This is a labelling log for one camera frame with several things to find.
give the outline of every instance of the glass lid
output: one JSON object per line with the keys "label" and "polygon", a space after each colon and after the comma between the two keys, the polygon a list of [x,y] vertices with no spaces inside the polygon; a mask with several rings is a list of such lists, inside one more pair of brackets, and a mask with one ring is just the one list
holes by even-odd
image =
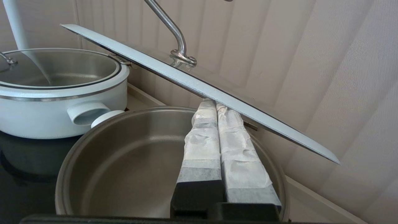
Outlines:
{"label": "glass lid", "polygon": [[107,80],[119,63],[100,53],[77,49],[44,48],[13,51],[0,58],[0,86],[53,89],[86,86]]}
{"label": "glass lid", "polygon": [[187,58],[186,55],[178,57],[177,50],[173,50],[171,55],[168,55],[141,47],[131,48],[78,25],[65,24],[61,26],[180,87],[220,102],[254,120],[266,130],[340,164],[338,158],[331,151],[277,119],[270,108],[256,102],[244,89],[197,66],[196,60],[191,57]]}

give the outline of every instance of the white wall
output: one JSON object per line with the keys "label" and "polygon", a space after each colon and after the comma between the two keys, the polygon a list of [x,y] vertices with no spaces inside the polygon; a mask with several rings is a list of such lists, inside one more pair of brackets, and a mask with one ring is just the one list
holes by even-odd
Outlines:
{"label": "white wall", "polygon": [[[397,1],[159,2],[180,26],[188,53],[200,66],[248,91],[257,103],[272,107],[341,160],[337,166],[261,131],[263,144],[288,176],[369,223],[396,222]],[[57,26],[78,21],[118,41],[166,53],[176,48],[171,33],[141,0],[20,3],[31,13],[24,25],[30,24],[29,33],[37,32],[29,37],[35,47],[79,47],[75,36]],[[43,20],[43,13],[51,19]],[[15,47],[8,38],[3,41],[9,33],[0,37],[2,48]],[[86,41],[82,47],[98,49]],[[200,102],[149,72],[137,73],[130,81],[166,104]]]}

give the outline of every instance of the metal lid handle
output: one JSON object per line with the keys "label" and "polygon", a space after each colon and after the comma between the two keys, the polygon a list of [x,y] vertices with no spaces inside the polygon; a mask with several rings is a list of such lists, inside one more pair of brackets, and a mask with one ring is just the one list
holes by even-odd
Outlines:
{"label": "metal lid handle", "polygon": [[177,39],[178,49],[172,50],[170,53],[176,58],[183,60],[191,65],[196,65],[197,60],[194,57],[187,56],[187,46],[184,35],[178,26],[172,21],[167,13],[160,7],[156,0],[144,0],[148,6],[155,12],[159,19],[166,25],[166,27],[173,33]]}
{"label": "metal lid handle", "polygon": [[3,54],[2,52],[0,52],[0,56],[2,56],[6,61],[7,61],[7,63],[8,64],[15,64],[15,63],[18,63],[16,60],[14,60],[14,59],[12,59],[12,58],[10,58],[10,57],[7,57],[5,54]]}

